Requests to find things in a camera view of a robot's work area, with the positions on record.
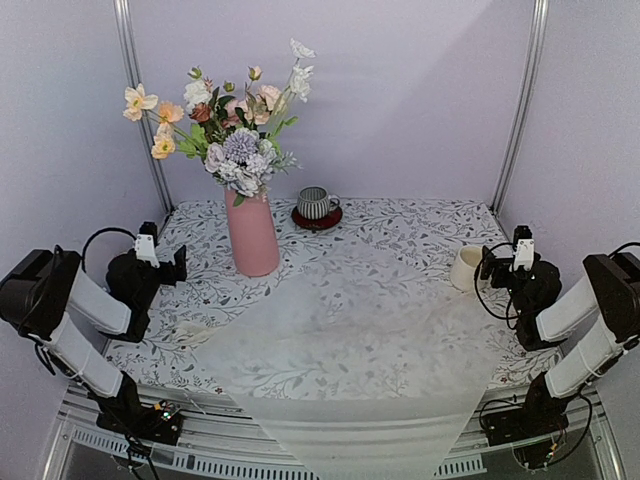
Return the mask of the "rust red rose stem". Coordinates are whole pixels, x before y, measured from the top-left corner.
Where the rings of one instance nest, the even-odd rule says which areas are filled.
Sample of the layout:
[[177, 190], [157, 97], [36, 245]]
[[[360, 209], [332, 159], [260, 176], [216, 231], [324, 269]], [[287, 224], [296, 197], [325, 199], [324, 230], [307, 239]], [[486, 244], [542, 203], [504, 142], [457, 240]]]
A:
[[226, 131], [221, 126], [214, 110], [208, 103], [201, 102], [192, 110], [189, 118], [196, 122], [203, 130], [209, 143], [222, 144], [226, 138]]

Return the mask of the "pink peony flower stem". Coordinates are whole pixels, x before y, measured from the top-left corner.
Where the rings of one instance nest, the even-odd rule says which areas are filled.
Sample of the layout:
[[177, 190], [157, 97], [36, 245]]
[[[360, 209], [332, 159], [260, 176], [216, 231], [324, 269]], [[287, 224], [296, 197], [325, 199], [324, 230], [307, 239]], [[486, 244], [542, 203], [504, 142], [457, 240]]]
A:
[[236, 86], [233, 82], [225, 81], [222, 85], [222, 94], [217, 100], [217, 118], [225, 130], [248, 125], [248, 105], [245, 98], [234, 95]]

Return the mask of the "white translucent wrapping paper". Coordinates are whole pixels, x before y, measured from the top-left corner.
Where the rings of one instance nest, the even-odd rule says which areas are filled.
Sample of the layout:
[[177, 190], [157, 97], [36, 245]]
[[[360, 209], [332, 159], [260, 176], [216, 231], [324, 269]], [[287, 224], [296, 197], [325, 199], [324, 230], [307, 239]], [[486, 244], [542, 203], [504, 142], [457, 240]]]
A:
[[430, 479], [481, 400], [496, 322], [469, 293], [374, 249], [310, 261], [196, 350], [321, 479]]

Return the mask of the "white peony flower stem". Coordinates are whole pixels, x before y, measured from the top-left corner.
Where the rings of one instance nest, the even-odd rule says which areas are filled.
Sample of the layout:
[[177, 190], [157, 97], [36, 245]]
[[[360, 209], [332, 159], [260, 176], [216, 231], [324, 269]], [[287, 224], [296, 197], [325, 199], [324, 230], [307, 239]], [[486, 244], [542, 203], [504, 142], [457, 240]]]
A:
[[194, 114], [200, 104], [211, 106], [214, 97], [214, 83], [205, 77], [199, 67], [192, 67], [187, 73], [190, 82], [186, 84], [183, 98], [188, 112]]

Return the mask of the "white rose flower stem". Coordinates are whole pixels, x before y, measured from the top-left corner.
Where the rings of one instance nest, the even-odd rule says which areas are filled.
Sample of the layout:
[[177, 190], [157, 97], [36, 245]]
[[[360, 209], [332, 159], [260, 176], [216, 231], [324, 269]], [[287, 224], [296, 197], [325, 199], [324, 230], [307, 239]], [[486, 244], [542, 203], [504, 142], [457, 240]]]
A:
[[294, 63], [266, 124], [266, 138], [270, 141], [274, 141], [285, 127], [297, 122], [296, 116], [290, 117], [288, 114], [290, 106], [295, 100], [306, 103], [312, 91], [311, 78], [314, 74], [314, 66], [311, 61], [316, 59], [316, 51], [293, 37], [289, 40], [289, 47]]

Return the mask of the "orange blossom flower stem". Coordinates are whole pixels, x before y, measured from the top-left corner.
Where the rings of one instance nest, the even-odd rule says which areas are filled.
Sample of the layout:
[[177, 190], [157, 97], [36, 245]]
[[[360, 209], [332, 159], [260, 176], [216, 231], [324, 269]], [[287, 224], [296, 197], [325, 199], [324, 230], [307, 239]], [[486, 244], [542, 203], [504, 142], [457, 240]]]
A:
[[206, 159], [209, 143], [204, 130], [193, 123], [189, 131], [181, 128], [179, 123], [184, 119], [184, 109], [168, 101], [160, 101], [155, 94], [147, 94], [142, 83], [135, 88], [124, 90], [125, 109], [123, 116], [132, 122], [148, 119], [156, 125], [153, 142], [150, 147], [151, 156], [155, 160], [167, 159], [180, 152], [187, 158]]

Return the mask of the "peach rose flower stem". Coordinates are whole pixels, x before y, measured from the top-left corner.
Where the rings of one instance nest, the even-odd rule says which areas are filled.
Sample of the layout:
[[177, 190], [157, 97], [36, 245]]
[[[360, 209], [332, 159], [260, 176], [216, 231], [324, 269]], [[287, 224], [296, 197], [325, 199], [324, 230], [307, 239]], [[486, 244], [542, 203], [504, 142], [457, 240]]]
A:
[[285, 107], [285, 93], [274, 85], [258, 85], [262, 77], [259, 66], [248, 67], [248, 82], [245, 84], [244, 108], [246, 118], [253, 126], [264, 126], [272, 117], [279, 115]]

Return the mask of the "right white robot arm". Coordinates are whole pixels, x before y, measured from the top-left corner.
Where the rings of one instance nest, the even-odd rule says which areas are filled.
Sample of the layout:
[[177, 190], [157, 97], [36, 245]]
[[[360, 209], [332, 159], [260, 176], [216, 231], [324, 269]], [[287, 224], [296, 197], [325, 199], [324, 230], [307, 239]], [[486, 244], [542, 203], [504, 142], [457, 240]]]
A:
[[638, 345], [639, 259], [632, 252], [638, 245], [627, 242], [608, 254], [586, 256], [582, 277], [567, 291], [561, 289], [558, 268], [541, 259], [531, 240], [512, 245], [508, 257], [481, 249], [473, 281], [506, 290], [507, 306], [499, 317], [525, 350], [556, 347], [584, 321], [594, 321], [569, 354], [531, 382], [531, 403], [516, 421], [524, 435], [539, 435], [555, 420], [552, 402], [577, 396]]

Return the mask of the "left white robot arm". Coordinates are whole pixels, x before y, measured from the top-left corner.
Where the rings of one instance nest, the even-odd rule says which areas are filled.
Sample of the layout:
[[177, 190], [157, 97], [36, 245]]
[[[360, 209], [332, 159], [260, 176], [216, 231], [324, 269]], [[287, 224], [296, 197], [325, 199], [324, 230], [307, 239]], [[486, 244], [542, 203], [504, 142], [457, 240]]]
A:
[[109, 338], [141, 342], [159, 287], [187, 279], [186, 254], [182, 246], [172, 261], [161, 262], [149, 247], [137, 245], [109, 263], [104, 290], [82, 269], [78, 252], [35, 249], [1, 280], [1, 319], [45, 347], [95, 395], [117, 397], [108, 410], [111, 419], [128, 434], [141, 433], [149, 423], [146, 408], [129, 396], [118, 397], [124, 373], [98, 353], [71, 315], [84, 316]]

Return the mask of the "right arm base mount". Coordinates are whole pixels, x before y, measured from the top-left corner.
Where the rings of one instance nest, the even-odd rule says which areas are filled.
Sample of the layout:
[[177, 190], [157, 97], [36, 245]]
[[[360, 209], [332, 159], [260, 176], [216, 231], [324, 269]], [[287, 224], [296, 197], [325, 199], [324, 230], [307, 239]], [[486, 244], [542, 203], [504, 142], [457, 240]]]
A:
[[489, 445], [531, 439], [554, 432], [560, 433], [569, 426], [566, 409], [569, 401], [552, 397], [539, 374], [530, 384], [524, 403], [516, 408], [479, 415], [479, 424]]

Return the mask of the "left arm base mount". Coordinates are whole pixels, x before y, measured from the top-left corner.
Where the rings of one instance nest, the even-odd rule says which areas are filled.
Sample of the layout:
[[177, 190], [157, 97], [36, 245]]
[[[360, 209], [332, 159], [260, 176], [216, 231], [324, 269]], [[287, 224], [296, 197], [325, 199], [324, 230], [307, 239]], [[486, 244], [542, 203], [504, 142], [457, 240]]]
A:
[[90, 392], [88, 397], [99, 407], [96, 425], [129, 437], [176, 446], [182, 431], [183, 416], [162, 401], [145, 406], [139, 398], [137, 384], [126, 373], [115, 396], [104, 397]]

